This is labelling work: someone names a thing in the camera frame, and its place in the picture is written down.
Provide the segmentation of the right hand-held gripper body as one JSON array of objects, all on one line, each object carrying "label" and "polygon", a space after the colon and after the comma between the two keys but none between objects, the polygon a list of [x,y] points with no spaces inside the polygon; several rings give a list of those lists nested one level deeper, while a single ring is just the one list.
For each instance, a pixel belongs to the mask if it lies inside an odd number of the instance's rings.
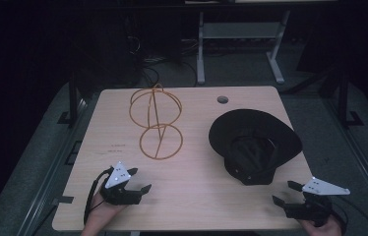
[{"label": "right hand-held gripper body", "polygon": [[316,227],[327,223],[332,215],[341,227],[347,225],[348,219],[343,219],[333,210],[330,196],[346,196],[350,191],[324,180],[312,177],[303,186],[303,204],[285,204],[284,212],[288,218],[311,220]]}]

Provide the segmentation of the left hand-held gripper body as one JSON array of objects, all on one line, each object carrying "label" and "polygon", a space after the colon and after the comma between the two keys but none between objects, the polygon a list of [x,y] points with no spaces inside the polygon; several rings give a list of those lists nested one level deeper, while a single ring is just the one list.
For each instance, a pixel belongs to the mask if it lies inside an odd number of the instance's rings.
[{"label": "left hand-held gripper body", "polygon": [[112,167],[109,177],[103,181],[99,192],[103,199],[114,206],[138,205],[142,199],[141,191],[126,190],[131,179],[124,164],[119,161]]}]

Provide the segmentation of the person's left hand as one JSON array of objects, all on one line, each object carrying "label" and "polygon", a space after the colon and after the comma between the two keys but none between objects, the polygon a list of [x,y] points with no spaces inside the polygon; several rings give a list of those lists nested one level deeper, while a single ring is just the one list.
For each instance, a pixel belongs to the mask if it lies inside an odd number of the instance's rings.
[{"label": "person's left hand", "polygon": [[81,232],[81,236],[97,236],[126,206],[114,206],[106,203],[100,193],[92,198],[92,211]]}]

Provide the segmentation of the person's right hand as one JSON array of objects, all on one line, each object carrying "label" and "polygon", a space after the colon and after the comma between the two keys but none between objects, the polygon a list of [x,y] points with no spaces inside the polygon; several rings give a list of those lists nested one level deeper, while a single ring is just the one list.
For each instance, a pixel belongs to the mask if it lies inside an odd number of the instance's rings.
[{"label": "person's right hand", "polygon": [[309,236],[342,236],[338,221],[330,216],[325,225],[316,227],[311,220],[298,220]]}]

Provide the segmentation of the black wide-brim hat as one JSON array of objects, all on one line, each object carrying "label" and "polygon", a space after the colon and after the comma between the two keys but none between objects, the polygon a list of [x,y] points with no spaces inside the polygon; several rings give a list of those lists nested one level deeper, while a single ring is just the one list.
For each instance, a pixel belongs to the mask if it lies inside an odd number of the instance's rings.
[{"label": "black wide-brim hat", "polygon": [[235,109],[216,118],[209,142],[243,185],[270,185],[276,170],[302,151],[298,135],[270,113]]}]

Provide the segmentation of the black table edge bracket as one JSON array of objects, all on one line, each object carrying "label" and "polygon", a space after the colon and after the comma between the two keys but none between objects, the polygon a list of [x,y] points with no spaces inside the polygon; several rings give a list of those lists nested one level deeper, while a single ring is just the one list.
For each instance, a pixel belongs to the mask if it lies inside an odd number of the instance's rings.
[{"label": "black table edge bracket", "polygon": [[57,206],[58,204],[71,204],[74,197],[68,197],[68,196],[61,196],[58,198],[53,199],[52,204]]}]

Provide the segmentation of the black metal post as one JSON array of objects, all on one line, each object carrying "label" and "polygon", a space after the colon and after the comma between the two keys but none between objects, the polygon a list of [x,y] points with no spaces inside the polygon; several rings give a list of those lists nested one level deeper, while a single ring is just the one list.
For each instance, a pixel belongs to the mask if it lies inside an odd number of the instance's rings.
[{"label": "black metal post", "polygon": [[78,119],[78,90],[77,90],[77,77],[74,72],[71,73],[68,82],[69,92],[69,110],[61,113],[58,124],[66,124],[69,128],[73,128]]},{"label": "black metal post", "polygon": [[359,115],[355,111],[351,111],[347,108],[348,85],[349,85],[349,75],[347,72],[343,72],[339,79],[337,118],[345,129],[348,129],[350,126],[364,125]]}]

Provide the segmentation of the grey metal desk frame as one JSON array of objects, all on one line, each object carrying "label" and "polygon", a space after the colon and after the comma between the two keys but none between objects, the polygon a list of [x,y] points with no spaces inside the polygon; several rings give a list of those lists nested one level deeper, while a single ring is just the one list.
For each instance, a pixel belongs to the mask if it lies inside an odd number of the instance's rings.
[{"label": "grey metal desk frame", "polygon": [[287,10],[282,14],[279,22],[264,23],[206,23],[204,13],[199,14],[198,26],[198,53],[197,53],[197,83],[203,85],[206,82],[204,63],[204,42],[206,39],[273,39],[275,41],[272,50],[266,53],[267,60],[272,69],[276,82],[284,83],[276,57],[285,33],[290,16]]}]

